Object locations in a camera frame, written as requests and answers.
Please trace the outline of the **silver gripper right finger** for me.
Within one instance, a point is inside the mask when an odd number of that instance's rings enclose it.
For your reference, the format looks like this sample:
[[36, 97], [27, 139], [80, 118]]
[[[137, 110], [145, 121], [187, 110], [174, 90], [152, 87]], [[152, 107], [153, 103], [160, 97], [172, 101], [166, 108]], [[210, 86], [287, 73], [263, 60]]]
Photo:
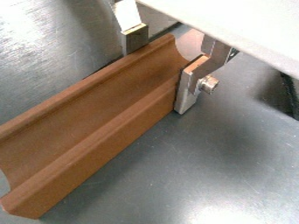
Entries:
[[203, 37], [202, 54], [182, 70], [174, 110], [182, 115], [196, 103], [200, 92], [211, 94], [219, 80], [211, 75], [236, 56], [239, 51], [230, 45], [206, 35]]

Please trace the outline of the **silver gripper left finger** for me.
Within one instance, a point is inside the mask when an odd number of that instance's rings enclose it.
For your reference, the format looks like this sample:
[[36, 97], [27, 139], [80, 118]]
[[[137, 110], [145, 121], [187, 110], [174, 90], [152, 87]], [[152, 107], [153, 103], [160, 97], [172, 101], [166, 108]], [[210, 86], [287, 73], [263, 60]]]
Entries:
[[141, 22], [136, 0], [115, 0], [112, 11], [120, 26], [123, 54], [148, 44], [148, 26]]

